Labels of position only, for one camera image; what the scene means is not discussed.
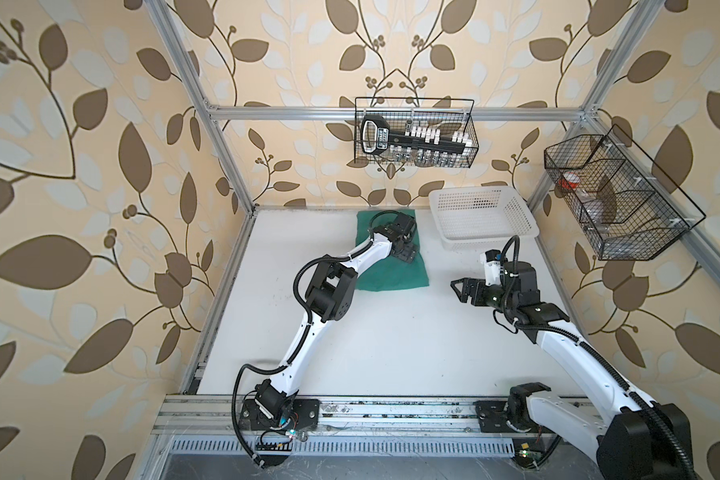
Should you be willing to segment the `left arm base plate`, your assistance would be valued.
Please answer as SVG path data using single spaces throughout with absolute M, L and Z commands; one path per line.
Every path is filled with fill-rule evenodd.
M 245 429 L 252 431 L 267 430 L 307 430 L 317 428 L 321 403 L 317 399 L 296 398 L 284 410 L 280 417 L 269 419 L 253 399 L 245 400 L 242 407 L 242 422 Z

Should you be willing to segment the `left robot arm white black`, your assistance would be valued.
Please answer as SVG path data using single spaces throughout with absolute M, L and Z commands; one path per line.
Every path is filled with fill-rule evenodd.
M 254 412 L 265 428 L 278 429 L 296 423 L 293 403 L 322 334 L 347 314 L 363 273 L 388 258 L 406 264 L 414 262 L 418 254 L 416 232 L 414 216 L 403 211 L 380 211 L 370 217 L 367 236 L 359 245 L 342 256 L 313 259 L 297 272 L 292 293 L 304 316 L 286 354 L 275 368 L 243 364 L 233 387 L 237 393 L 247 371 L 263 377 L 254 387 L 253 402 Z

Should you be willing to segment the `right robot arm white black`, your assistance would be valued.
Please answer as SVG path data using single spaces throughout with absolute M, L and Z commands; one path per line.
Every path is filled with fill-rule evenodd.
M 496 254 L 484 272 L 482 279 L 451 281 L 458 300 L 503 316 L 502 327 L 550 355 L 596 411 L 582 411 L 541 382 L 516 385 L 506 407 L 513 429 L 551 430 L 595 462 L 605 479 L 696 478 L 690 421 L 679 407 L 659 403 L 627 380 L 560 307 L 543 301 L 529 263 Z

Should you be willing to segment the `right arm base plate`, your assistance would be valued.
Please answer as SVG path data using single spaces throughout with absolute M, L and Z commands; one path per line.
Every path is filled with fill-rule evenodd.
M 519 434 L 519 435 L 553 435 L 553 432 L 533 423 L 531 428 L 521 429 L 514 427 L 508 420 L 508 400 L 506 398 L 478 400 L 474 403 L 475 414 L 481 433 L 491 434 Z

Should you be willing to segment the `white plastic laundry basket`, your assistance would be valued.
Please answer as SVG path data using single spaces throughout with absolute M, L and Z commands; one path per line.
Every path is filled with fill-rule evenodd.
M 477 247 L 514 235 L 536 238 L 540 233 L 525 200 L 511 186 L 439 189 L 428 199 L 447 250 Z

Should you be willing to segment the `green trousers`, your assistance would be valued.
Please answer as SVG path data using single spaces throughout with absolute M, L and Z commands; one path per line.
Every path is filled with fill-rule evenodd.
M 361 211 L 356 215 L 357 232 L 355 244 L 362 244 L 369 236 L 368 227 L 379 227 L 392 223 L 396 215 L 386 213 L 374 219 L 377 211 Z M 356 289 L 368 292 L 401 291 L 429 286 L 429 277 L 423 257 L 416 254 L 411 263 L 388 257 L 375 263 L 359 276 Z

